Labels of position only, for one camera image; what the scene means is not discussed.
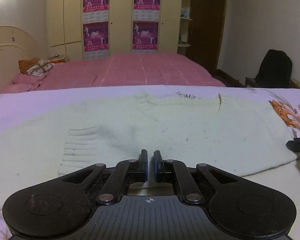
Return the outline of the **pink poster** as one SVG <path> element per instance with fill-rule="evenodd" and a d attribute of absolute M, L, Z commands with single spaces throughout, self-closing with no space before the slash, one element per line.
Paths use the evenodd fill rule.
<path fill-rule="evenodd" d="M 134 0 L 133 20 L 159 22 L 160 0 Z"/>
<path fill-rule="evenodd" d="M 159 22 L 155 21 L 133 21 L 133 43 L 132 50 L 158 49 Z"/>
<path fill-rule="evenodd" d="M 84 52 L 108 50 L 108 22 L 83 24 Z"/>
<path fill-rule="evenodd" d="M 109 0 L 83 0 L 82 22 L 108 22 Z"/>

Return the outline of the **lower right pink poster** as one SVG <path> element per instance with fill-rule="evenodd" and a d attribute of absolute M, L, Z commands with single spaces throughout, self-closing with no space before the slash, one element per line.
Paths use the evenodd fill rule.
<path fill-rule="evenodd" d="M 155 21 L 133 21 L 133 43 L 132 50 L 158 49 L 159 22 Z"/>

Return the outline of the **cream wardrobe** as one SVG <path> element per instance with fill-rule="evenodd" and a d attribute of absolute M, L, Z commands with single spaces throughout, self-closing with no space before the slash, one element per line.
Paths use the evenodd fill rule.
<path fill-rule="evenodd" d="M 134 0 L 109 0 L 108 50 L 84 52 L 83 0 L 47 0 L 47 35 L 51 55 L 71 60 L 102 59 L 116 53 L 176 53 L 181 0 L 160 0 L 158 49 L 132 50 Z"/>

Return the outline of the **upper right pink poster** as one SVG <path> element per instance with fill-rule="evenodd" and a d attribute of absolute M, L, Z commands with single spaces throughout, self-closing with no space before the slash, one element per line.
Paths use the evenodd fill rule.
<path fill-rule="evenodd" d="M 159 22 L 160 0 L 134 0 L 133 20 Z"/>

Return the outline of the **lower left pink poster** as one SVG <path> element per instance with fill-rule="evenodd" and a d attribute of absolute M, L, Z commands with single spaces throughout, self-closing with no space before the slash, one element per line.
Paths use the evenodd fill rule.
<path fill-rule="evenodd" d="M 108 22 L 83 24 L 84 52 L 108 50 Z"/>

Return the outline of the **pale green knit sweater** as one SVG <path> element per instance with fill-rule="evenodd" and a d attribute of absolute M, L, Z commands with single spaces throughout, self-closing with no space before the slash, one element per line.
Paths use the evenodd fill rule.
<path fill-rule="evenodd" d="M 15 191 L 95 163 L 135 159 L 143 149 L 189 167 L 207 163 L 247 176 L 294 161 L 290 139 L 268 102 L 144 92 L 83 101 L 0 133 L 0 208 Z"/>

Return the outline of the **black chair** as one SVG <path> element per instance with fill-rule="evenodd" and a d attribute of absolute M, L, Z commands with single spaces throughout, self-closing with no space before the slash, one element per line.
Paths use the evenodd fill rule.
<path fill-rule="evenodd" d="M 289 88 L 292 67 L 293 63 L 284 51 L 270 49 L 256 77 L 246 77 L 244 85 L 253 88 Z"/>

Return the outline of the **corner shelf unit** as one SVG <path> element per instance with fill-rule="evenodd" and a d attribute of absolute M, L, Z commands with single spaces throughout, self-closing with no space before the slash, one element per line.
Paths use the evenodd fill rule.
<path fill-rule="evenodd" d="M 180 10 L 180 26 L 179 26 L 179 40 L 178 40 L 178 54 L 186 54 L 186 49 L 191 45 L 188 42 L 189 26 L 192 22 L 190 17 L 191 0 L 181 0 Z"/>

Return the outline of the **cream wooden headboard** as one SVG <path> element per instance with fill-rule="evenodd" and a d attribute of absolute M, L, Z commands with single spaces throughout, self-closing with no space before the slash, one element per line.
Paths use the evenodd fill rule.
<path fill-rule="evenodd" d="M 0 25 L 0 91 L 19 73 L 19 60 L 45 58 L 39 43 L 26 31 Z"/>

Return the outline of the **upper left pink poster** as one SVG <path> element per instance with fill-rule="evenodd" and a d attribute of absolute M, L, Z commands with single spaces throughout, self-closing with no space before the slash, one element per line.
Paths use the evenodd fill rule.
<path fill-rule="evenodd" d="M 82 22 L 108 22 L 109 0 L 83 0 Z"/>

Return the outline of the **dark brown door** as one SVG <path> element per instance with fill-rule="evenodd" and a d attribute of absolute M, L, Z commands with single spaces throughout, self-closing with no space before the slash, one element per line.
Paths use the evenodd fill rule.
<path fill-rule="evenodd" d="M 191 0 L 186 57 L 210 74 L 217 68 L 221 50 L 226 0 Z"/>

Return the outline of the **pink checked bed cover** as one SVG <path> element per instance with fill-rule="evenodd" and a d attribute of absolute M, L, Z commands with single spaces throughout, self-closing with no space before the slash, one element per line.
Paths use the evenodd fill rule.
<path fill-rule="evenodd" d="M 0 93 L 108 86 L 212 86 L 224 84 L 179 54 L 114 54 L 104 60 L 58 63 L 46 74 L 16 75 Z"/>

